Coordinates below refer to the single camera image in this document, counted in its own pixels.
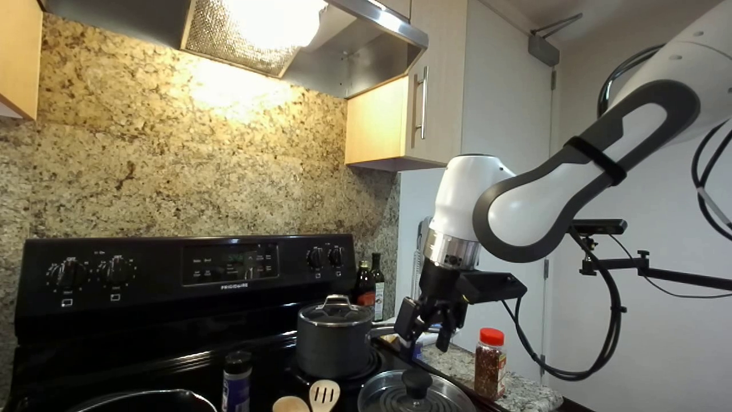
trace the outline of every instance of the pot handle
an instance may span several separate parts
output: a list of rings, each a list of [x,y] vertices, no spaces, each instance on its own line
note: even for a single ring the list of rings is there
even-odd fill
[[[341,293],[325,296],[323,311],[349,311],[348,296],[341,296]]]

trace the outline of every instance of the black stove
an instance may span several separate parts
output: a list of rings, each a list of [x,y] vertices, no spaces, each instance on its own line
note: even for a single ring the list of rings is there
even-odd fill
[[[252,353],[252,411],[307,399],[297,315],[354,286],[352,239],[27,240],[16,300],[10,412],[59,412],[98,397],[190,390],[212,405],[231,351]],[[408,358],[372,342],[369,372],[341,382],[334,411]]]

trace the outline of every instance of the red bottle cap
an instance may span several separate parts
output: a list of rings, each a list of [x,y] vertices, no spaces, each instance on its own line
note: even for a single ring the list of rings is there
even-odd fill
[[[485,347],[503,347],[503,333],[500,329],[493,329],[493,327],[483,327],[480,329],[480,342]]]

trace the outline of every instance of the granite backsplash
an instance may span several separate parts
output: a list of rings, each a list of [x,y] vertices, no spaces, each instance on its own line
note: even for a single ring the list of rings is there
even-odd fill
[[[0,120],[0,408],[26,239],[348,232],[392,275],[396,180],[342,136],[338,99],[46,17],[38,121]]]

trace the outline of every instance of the pot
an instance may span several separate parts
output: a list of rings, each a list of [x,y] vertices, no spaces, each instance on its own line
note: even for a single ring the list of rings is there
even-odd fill
[[[450,380],[424,368],[382,372],[358,392],[358,412],[475,412],[472,399]]]
[[[300,311],[297,366],[316,379],[338,380],[369,372],[372,315],[346,296]]]
[[[187,390],[142,390],[121,392],[91,399],[68,412],[127,412],[127,411],[155,411],[155,412],[215,412],[215,405],[201,394]]]

